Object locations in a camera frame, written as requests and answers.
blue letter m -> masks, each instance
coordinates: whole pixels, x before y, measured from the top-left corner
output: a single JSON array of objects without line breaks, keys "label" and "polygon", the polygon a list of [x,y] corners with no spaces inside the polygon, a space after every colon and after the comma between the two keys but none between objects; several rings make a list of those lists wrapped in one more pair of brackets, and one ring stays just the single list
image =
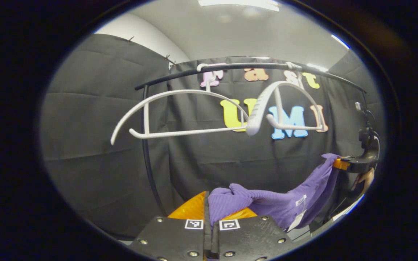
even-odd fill
[{"label": "blue letter m", "polygon": [[[278,113],[277,113],[277,106],[272,106],[269,108],[270,113],[274,116],[275,121],[278,122]],[[283,124],[290,124],[290,125],[297,125],[297,126],[305,126],[304,124],[304,108],[301,106],[295,106],[291,109],[291,117],[288,117],[287,113],[282,109],[283,112]],[[284,129],[287,133],[288,137],[291,137],[293,134],[292,129]],[[304,129],[296,129],[295,130],[295,137],[305,137],[307,136],[307,131]],[[285,133],[282,129],[275,129],[272,134],[272,139],[283,139],[285,137]]]}]

white label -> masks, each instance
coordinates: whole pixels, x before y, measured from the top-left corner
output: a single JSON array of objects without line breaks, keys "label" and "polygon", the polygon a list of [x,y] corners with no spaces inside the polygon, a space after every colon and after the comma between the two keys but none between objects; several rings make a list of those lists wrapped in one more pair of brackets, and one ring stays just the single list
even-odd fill
[{"label": "white label", "polygon": [[187,219],[185,229],[203,229],[204,220]]},{"label": "white label", "polygon": [[238,229],[240,228],[238,220],[221,220],[219,221],[219,229],[220,230],[231,230],[231,229]]},{"label": "white label", "polygon": [[287,232],[290,232],[290,230],[292,230],[293,228],[295,228],[297,225],[299,225],[299,223],[302,220],[302,217],[304,216],[304,213],[306,212],[306,210],[304,210],[302,213],[300,213],[299,215],[296,216],[295,220],[293,221],[293,223],[291,223],[290,227],[288,228]]},{"label": "white label", "polygon": [[299,206],[299,204],[303,203],[304,200],[306,200],[306,198],[307,198],[306,195],[302,196],[302,198],[296,202],[296,206]]}]

ceiling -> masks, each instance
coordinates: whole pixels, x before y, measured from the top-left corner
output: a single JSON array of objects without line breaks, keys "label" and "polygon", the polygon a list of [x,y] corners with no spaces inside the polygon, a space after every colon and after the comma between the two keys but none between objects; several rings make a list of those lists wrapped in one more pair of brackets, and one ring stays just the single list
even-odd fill
[{"label": "ceiling", "polygon": [[201,7],[197,0],[155,0],[130,13],[154,25],[190,60],[269,56],[330,68],[348,51],[313,18],[288,5],[275,12],[243,5]]}]

purple shirt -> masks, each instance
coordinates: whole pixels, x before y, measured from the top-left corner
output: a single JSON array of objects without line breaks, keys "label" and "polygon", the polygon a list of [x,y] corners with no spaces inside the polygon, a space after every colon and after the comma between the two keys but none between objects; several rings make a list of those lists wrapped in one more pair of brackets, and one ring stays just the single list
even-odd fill
[{"label": "purple shirt", "polygon": [[235,183],[227,189],[214,189],[208,198],[211,226],[247,207],[257,215],[271,215],[283,229],[288,228],[295,217],[306,210],[296,228],[307,226],[332,195],[339,173],[338,169],[333,168],[339,155],[327,153],[322,157],[326,159],[325,162],[316,167],[301,185],[287,193],[247,190]]}]

screw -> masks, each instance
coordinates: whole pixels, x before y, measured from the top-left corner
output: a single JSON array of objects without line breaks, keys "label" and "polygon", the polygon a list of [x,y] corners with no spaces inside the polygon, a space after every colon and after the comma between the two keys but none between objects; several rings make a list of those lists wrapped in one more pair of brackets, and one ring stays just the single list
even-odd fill
[{"label": "screw", "polygon": [[230,257],[230,256],[234,256],[234,255],[235,255],[235,252],[231,252],[231,251],[228,251],[224,254],[224,256],[226,256],[226,257]]}]

